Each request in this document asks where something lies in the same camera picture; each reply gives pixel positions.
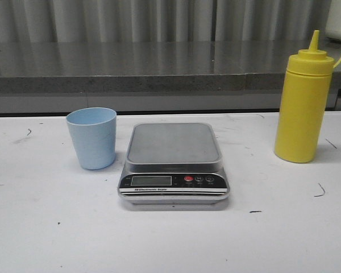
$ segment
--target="corrugated metal wall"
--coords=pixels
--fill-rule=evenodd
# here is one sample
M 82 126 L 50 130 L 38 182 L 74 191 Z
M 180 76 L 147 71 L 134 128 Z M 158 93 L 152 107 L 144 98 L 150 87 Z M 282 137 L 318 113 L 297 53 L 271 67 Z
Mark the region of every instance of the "corrugated metal wall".
M 331 0 L 0 0 L 0 42 L 301 40 Z

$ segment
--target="lcd display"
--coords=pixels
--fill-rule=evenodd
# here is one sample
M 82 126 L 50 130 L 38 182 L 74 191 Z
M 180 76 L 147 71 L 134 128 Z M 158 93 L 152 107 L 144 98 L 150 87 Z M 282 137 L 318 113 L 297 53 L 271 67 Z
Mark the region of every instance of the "lcd display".
M 132 186 L 171 186 L 171 176 L 133 176 Z

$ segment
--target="bottle tip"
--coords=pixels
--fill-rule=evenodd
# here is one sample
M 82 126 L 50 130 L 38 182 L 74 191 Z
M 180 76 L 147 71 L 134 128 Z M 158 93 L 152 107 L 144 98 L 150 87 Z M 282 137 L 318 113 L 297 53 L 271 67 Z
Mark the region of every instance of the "bottle tip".
M 317 51 L 318 50 L 318 39 L 319 39 L 319 30 L 315 30 L 313 32 L 313 36 L 311 39 L 311 43 L 309 44 L 309 51 Z

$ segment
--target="stainless steel counter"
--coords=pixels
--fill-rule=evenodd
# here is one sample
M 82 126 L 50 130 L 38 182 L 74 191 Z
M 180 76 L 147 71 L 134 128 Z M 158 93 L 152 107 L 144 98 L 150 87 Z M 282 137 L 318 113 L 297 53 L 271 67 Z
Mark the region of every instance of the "stainless steel counter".
M 308 41 L 0 43 L 0 113 L 276 109 L 288 57 Z M 321 48 L 338 58 L 341 44 Z M 327 107 L 341 89 L 334 74 Z

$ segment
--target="black control panel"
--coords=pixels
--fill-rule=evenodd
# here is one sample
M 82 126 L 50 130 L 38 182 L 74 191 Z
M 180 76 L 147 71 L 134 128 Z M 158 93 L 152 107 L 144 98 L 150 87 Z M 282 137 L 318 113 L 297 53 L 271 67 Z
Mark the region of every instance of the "black control panel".
M 119 188 L 227 188 L 223 177 L 213 173 L 135 173 L 125 176 Z

